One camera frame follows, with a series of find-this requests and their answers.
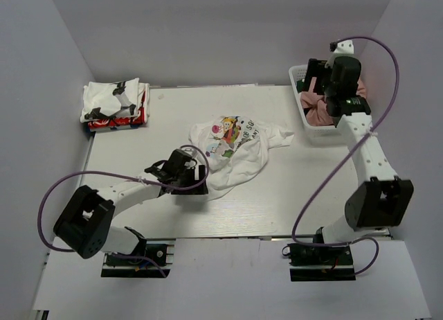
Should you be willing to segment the pink t-shirt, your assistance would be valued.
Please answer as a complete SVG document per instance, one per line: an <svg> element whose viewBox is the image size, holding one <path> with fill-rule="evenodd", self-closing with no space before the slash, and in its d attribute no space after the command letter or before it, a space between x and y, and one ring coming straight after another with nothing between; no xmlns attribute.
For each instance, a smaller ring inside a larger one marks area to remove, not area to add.
<svg viewBox="0 0 443 320"><path fill-rule="evenodd" d="M327 104L324 96L317 94L316 107L305 118L314 127L333 125L333 120L327 113Z"/></svg>

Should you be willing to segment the white cartoon print t-shirt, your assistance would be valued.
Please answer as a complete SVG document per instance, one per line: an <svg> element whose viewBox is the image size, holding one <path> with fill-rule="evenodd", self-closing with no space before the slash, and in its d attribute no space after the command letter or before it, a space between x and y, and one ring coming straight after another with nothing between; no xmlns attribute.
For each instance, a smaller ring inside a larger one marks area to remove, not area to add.
<svg viewBox="0 0 443 320"><path fill-rule="evenodd" d="M255 178L269 160L269 150L287 147L294 133L248 116L220 116L190 128L190 143L208 162L206 200L219 199Z"/></svg>

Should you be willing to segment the dark green t-shirt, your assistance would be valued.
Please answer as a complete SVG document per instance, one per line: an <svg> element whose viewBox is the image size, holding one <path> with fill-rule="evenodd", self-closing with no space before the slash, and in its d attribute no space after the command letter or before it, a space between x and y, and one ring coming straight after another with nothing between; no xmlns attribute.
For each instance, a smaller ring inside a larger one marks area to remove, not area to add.
<svg viewBox="0 0 443 320"><path fill-rule="evenodd" d="M303 112L306 115L316 107L317 94L314 92L314 87L316 83L316 78L311 79L309 89L303 91L305 80L298 80L296 83L296 89L300 95L300 102L302 105Z"/></svg>

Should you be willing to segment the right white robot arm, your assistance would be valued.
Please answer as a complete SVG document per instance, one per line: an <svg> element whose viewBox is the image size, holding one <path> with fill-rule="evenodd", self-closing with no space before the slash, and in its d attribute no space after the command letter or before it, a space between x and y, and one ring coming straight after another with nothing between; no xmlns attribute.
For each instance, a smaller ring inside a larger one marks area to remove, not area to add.
<svg viewBox="0 0 443 320"><path fill-rule="evenodd" d="M357 93L360 74L360 61L350 56L333 62L310 59L307 64L305 87L314 80L314 91L325 96L327 113L348 147L358 179L344 214L319 228L313 239L313 257L322 264L337 256L337 247L376 229L399 226L414 191L412 181L392 168L372 130L370 106Z"/></svg>

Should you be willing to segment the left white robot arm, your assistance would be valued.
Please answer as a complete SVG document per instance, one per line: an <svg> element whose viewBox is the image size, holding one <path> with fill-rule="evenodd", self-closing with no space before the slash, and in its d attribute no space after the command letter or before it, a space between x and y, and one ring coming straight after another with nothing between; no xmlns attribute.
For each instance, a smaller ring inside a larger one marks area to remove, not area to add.
<svg viewBox="0 0 443 320"><path fill-rule="evenodd" d="M175 149L137 177L121 176L121 183L93 189L79 187L58 217L53 231L70 251L83 259L98 252L121 254L130 263L145 259L147 240L130 227L112 226L115 216L127 209L163 195L207 195L209 163L198 163L201 150L193 145Z"/></svg>

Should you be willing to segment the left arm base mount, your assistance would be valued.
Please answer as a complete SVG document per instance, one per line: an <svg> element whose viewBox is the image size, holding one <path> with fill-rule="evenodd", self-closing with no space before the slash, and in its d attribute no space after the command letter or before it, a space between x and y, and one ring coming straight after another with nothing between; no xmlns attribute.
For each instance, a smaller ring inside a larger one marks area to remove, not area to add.
<svg viewBox="0 0 443 320"><path fill-rule="evenodd" d="M167 278L174 260L176 240L148 240L140 256L105 254L102 278Z"/></svg>

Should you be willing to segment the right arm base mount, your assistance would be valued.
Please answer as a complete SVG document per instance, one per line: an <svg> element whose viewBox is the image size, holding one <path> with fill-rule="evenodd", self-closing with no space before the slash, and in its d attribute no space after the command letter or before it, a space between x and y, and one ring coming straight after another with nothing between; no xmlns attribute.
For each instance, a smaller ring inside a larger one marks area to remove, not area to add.
<svg viewBox="0 0 443 320"><path fill-rule="evenodd" d="M355 281L350 247L307 247L291 243L282 248L289 259L291 282Z"/></svg>

